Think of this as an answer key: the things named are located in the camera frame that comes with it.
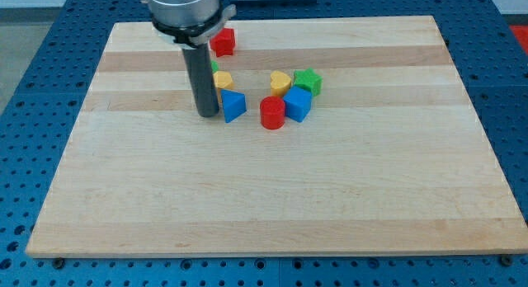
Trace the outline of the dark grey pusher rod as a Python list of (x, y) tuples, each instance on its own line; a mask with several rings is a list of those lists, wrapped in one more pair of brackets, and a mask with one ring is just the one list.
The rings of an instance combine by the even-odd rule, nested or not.
[(194, 49), (184, 49), (182, 53), (198, 114), (205, 118), (217, 115), (219, 102), (214, 85), (209, 46), (197, 45)]

